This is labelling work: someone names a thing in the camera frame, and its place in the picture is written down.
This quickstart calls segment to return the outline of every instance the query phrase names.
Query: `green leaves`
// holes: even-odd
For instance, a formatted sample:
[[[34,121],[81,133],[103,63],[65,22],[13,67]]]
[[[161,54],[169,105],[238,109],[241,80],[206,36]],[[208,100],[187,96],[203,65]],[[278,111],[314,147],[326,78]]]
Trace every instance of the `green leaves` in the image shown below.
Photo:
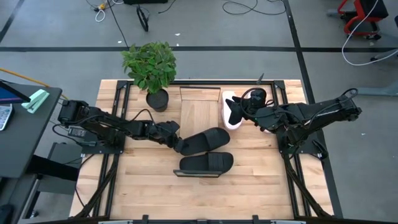
[[[134,84],[141,90],[156,93],[162,88],[167,88],[174,80],[175,57],[169,43],[148,43],[140,48],[132,45],[130,50],[121,52],[123,56],[124,72],[127,69]]]

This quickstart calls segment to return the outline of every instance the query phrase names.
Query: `calculator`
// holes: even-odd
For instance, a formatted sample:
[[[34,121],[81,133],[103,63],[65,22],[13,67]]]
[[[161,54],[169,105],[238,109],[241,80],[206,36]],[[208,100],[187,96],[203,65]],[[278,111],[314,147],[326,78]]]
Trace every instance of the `calculator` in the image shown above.
[[[6,128],[7,122],[12,116],[12,104],[9,106],[0,105],[0,131]]]

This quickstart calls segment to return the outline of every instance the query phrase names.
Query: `potted plant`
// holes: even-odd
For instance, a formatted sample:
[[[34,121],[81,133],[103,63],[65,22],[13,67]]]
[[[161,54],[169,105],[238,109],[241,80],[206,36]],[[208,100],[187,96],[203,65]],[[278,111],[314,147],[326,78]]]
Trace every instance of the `potted plant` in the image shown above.
[[[169,102],[167,88],[175,77],[175,57],[169,43],[154,42],[138,49],[122,52],[124,72],[128,68],[130,78],[141,90],[147,90],[148,105],[158,112],[165,111]]]

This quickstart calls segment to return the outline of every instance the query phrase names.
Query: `black plant pot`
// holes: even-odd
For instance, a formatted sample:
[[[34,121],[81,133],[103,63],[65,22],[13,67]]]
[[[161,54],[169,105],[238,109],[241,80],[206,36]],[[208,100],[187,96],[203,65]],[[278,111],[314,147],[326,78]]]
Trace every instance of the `black plant pot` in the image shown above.
[[[161,89],[157,93],[147,94],[147,104],[157,112],[163,112],[167,109],[169,102],[169,94],[166,90]]]

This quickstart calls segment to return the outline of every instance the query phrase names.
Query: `white sneaker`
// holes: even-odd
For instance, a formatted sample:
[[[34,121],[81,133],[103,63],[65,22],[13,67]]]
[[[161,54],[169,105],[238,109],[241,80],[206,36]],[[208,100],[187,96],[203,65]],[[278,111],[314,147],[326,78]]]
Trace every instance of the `white sneaker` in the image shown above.
[[[236,130],[242,124],[242,120],[238,124],[235,124],[235,125],[228,123],[229,117],[231,116],[231,109],[226,104],[225,100],[227,100],[227,99],[232,100],[232,96],[236,96],[234,91],[224,91],[223,92],[223,110],[221,111],[221,115],[223,116],[224,126],[227,130],[230,130],[230,131]]]

